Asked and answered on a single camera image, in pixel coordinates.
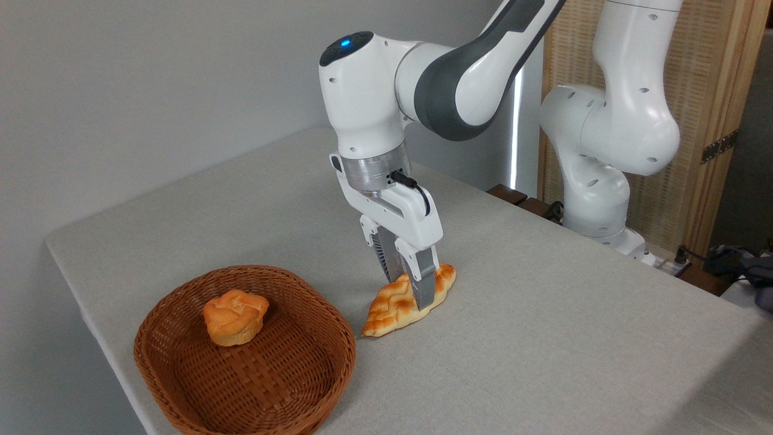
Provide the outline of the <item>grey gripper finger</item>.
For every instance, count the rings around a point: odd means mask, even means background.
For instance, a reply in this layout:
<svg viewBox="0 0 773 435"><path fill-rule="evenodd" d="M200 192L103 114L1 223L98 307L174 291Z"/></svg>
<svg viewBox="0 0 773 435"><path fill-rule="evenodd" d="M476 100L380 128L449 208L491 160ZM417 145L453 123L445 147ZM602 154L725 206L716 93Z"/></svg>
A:
<svg viewBox="0 0 773 435"><path fill-rule="evenodd" d="M439 267L436 247L431 245L425 250L418 250L403 239L397 239L395 247L404 272L408 273L417 307L422 311L435 299L435 271Z"/></svg>
<svg viewBox="0 0 773 435"><path fill-rule="evenodd" d="M365 242L375 251L386 279L394 283L404 273L402 257L395 245L397 236L365 214L360 217L360 225Z"/></svg>

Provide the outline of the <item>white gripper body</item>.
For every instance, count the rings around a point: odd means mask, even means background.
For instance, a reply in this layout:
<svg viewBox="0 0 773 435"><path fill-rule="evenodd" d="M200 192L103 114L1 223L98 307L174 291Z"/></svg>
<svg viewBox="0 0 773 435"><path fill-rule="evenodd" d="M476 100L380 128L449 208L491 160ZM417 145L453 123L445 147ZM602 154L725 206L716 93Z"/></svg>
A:
<svg viewBox="0 0 773 435"><path fill-rule="evenodd" d="M329 155L331 165L346 201L361 214L386 228L418 250L435 245L443 237L443 229L434 200L428 191L393 184L381 190L378 198L365 196L353 189L343 172L342 160L336 153Z"/></svg>

